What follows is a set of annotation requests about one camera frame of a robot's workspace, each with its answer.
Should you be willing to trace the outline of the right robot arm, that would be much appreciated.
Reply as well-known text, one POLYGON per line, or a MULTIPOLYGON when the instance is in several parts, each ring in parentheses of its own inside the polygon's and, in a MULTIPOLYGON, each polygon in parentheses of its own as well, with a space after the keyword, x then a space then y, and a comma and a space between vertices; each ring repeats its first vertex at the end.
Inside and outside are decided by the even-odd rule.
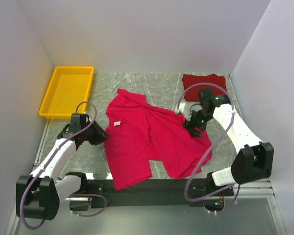
POLYGON ((201 110, 192 111, 184 127, 192 137, 202 137, 207 122, 215 119, 237 152, 230 167, 208 173, 205 180, 206 192, 217 195, 224 186, 269 178, 274 154, 272 144, 263 142, 248 128, 227 95, 214 95, 211 88, 201 89, 197 94, 201 110))

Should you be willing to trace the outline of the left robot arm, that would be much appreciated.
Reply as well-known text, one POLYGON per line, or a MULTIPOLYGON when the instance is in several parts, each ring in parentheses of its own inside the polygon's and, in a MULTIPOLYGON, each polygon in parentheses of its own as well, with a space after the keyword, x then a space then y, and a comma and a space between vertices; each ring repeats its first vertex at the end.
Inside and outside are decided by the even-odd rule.
POLYGON ((72 114, 71 121, 57 135, 55 144, 41 164, 16 182, 16 215, 20 218, 53 220, 62 201, 71 195, 85 197, 89 192, 85 173, 68 172, 58 176, 71 156, 84 143, 99 145, 109 135, 87 114, 72 114))

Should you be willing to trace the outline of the yellow plastic tray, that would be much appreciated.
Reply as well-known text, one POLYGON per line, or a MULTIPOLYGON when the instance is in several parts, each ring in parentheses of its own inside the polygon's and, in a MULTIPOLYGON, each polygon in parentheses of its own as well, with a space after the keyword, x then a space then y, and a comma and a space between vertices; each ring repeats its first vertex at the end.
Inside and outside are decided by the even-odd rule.
POLYGON ((39 115, 47 119, 70 119, 73 113, 84 113, 89 99, 94 68, 57 66, 43 98, 39 115))

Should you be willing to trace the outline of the bright red t-shirt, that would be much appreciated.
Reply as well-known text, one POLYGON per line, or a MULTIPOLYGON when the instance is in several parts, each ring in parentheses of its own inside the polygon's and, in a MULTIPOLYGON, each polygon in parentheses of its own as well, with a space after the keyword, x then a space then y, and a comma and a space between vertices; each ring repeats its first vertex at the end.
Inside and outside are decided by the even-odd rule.
POLYGON ((118 89, 106 115, 104 146, 116 190, 150 179, 151 160, 162 162, 171 178, 188 177, 211 146, 206 132, 193 138, 183 115, 148 104, 144 94, 118 89))

